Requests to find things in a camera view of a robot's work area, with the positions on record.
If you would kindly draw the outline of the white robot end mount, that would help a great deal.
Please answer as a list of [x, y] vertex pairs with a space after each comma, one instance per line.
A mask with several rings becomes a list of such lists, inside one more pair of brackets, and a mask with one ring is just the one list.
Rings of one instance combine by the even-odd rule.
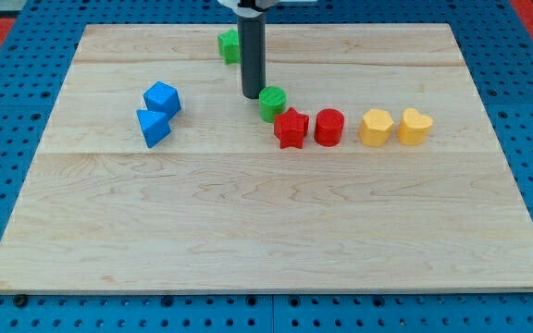
[[276, 6], [315, 6], [317, 0], [217, 0], [236, 16], [255, 18]]

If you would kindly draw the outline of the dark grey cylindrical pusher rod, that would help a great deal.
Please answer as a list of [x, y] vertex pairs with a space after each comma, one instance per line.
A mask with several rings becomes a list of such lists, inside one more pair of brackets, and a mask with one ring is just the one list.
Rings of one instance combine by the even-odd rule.
[[238, 17], [242, 93], [258, 99], [266, 87], [266, 15]]

